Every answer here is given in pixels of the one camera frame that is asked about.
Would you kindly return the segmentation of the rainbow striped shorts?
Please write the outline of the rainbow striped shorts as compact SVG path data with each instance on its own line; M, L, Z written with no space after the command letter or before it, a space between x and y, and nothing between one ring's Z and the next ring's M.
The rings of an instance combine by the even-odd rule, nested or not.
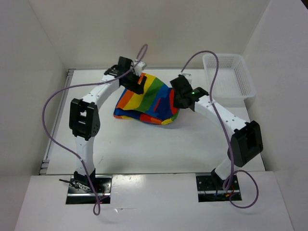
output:
M142 73L138 82L141 83L144 79L144 93L136 94L125 89L115 106L113 116L152 125L172 123L179 114L179 109L173 106L174 90L153 75Z

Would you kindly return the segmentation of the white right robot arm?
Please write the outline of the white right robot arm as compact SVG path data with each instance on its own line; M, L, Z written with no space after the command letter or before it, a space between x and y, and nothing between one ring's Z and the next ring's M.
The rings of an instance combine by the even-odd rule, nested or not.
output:
M190 108L205 116L226 134L228 157L223 160L211 173L211 184L216 189L222 189L228 184L231 165L237 170L245 166L255 156L263 151L263 141L260 125L256 121L247 122L218 102L210 98L209 93L201 87L192 88L184 75L173 79L171 86L174 90L174 106L179 109Z

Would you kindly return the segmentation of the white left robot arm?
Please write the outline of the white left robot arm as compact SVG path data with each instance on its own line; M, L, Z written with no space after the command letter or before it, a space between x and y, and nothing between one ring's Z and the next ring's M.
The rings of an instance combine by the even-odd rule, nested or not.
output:
M120 86L133 93L143 94L146 79L139 78L145 67L144 62L121 56L118 64L104 72L99 85L81 99L74 98L70 103L69 128L75 137L76 153L83 160L74 171L74 183L87 193L96 187L93 145L101 126L99 109Z

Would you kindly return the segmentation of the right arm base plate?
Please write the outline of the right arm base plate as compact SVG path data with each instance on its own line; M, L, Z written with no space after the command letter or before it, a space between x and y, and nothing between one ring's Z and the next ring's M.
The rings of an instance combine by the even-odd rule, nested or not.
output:
M241 201L241 193L237 176L233 177L232 185L225 191L217 188L211 179L210 173L196 174L198 202L223 202L231 197L234 201Z

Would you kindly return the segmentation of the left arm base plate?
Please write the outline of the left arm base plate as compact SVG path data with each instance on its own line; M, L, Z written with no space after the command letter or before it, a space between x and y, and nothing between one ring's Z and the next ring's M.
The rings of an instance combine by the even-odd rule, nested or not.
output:
M112 176L96 175L94 189L100 200L100 204L110 204L111 201ZM69 181L66 204L67 205L86 205L95 204L96 198L93 190L89 186L83 186L75 182L71 177Z

